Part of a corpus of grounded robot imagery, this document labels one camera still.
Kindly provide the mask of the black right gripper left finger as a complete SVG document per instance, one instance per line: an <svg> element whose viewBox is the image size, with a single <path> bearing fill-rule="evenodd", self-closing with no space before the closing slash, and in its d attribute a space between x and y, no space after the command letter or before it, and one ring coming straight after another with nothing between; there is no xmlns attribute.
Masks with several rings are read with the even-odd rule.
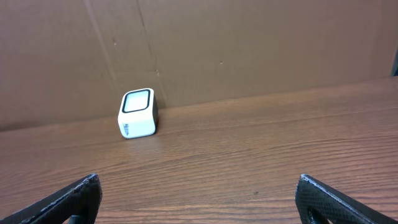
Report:
<svg viewBox="0 0 398 224"><path fill-rule="evenodd" d="M1 223L94 224L102 199L100 179L89 174L48 197L9 215Z"/></svg>

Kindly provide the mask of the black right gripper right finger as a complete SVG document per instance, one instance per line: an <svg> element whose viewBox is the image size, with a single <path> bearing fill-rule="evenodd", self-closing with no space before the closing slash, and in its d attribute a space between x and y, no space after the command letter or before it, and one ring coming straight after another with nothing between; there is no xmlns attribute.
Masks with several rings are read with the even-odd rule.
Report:
<svg viewBox="0 0 398 224"><path fill-rule="evenodd" d="M302 174L298 180L295 204L305 224L397 224L397 220L307 174Z"/></svg>

